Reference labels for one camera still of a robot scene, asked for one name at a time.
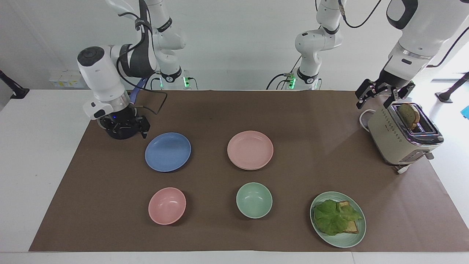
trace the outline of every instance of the bread slice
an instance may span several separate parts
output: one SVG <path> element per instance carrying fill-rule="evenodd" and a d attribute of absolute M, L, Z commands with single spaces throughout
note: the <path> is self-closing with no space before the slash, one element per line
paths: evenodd
<path fill-rule="evenodd" d="M 397 110 L 406 126 L 410 130 L 414 130 L 417 127 L 417 123 L 420 121 L 420 114 L 417 108 L 409 103 L 403 103 Z"/>
<path fill-rule="evenodd" d="M 349 201 L 341 201 L 339 202 L 340 207 L 350 205 Z M 355 221 L 349 221 L 347 228 L 344 230 L 344 233 L 349 234 L 358 234 L 358 227 L 356 227 Z"/>

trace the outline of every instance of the black stand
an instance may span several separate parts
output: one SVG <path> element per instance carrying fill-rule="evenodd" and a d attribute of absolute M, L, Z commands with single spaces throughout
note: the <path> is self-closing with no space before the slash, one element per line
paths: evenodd
<path fill-rule="evenodd" d="M 435 96 L 440 100 L 440 102 L 452 103 L 453 101 L 451 101 L 449 97 L 454 91 L 456 91 L 456 89 L 461 87 L 461 85 L 463 85 L 467 80 L 469 80 L 469 72 L 466 72 L 466 74 L 464 74 L 464 76 L 461 79 L 459 79 L 459 81 L 457 81 L 451 88 L 448 89 L 448 91 L 444 93 L 436 93 Z"/>
<path fill-rule="evenodd" d="M 0 79 L 4 81 L 8 87 L 13 91 L 13 95 L 10 99 L 23 99 L 29 92 L 28 88 L 23 88 L 21 85 L 17 84 L 10 77 L 6 76 L 3 71 L 0 70 Z"/>

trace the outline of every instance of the brown tablecloth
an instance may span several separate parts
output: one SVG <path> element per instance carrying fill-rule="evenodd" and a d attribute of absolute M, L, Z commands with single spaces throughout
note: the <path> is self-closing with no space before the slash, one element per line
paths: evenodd
<path fill-rule="evenodd" d="M 353 92 L 168 93 L 160 114 L 145 112 L 146 140 L 114 140 L 90 123 L 30 251 L 469 251 L 469 230 L 430 163 L 421 159 L 400 176 L 385 164 L 358 123 Z M 161 99 L 140 92 L 137 105 L 156 109 Z M 260 170 L 243 171 L 227 156 L 228 141 L 245 130 L 274 144 Z M 165 132 L 192 145 L 189 161 L 171 173 L 144 159 L 147 144 Z M 272 210 L 257 220 L 235 204 L 238 188 L 252 181 L 273 195 Z M 148 202 L 168 186 L 185 193 L 187 208 L 160 226 Z M 363 209 L 367 230 L 357 246 L 334 248 L 315 233 L 309 208 L 325 191 Z"/>

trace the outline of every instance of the pink bowl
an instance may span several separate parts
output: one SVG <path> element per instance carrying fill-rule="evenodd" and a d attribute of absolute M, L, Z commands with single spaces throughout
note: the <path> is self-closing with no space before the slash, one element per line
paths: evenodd
<path fill-rule="evenodd" d="M 150 218 L 159 225 L 170 225 L 181 218 L 186 210 L 186 197 L 176 188 L 157 191 L 148 204 Z"/>
<path fill-rule="evenodd" d="M 231 138 L 227 151 L 234 165 L 253 171 L 266 166 L 272 159 L 273 144 L 261 132 L 244 131 Z"/>

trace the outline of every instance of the lettuce leaf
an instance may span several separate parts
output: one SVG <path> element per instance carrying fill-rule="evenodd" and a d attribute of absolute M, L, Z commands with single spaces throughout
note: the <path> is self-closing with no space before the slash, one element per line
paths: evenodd
<path fill-rule="evenodd" d="M 341 207 L 338 202 L 326 200 L 314 208 L 314 219 L 321 232 L 333 236 L 344 232 L 349 221 L 362 216 L 350 205 Z"/>

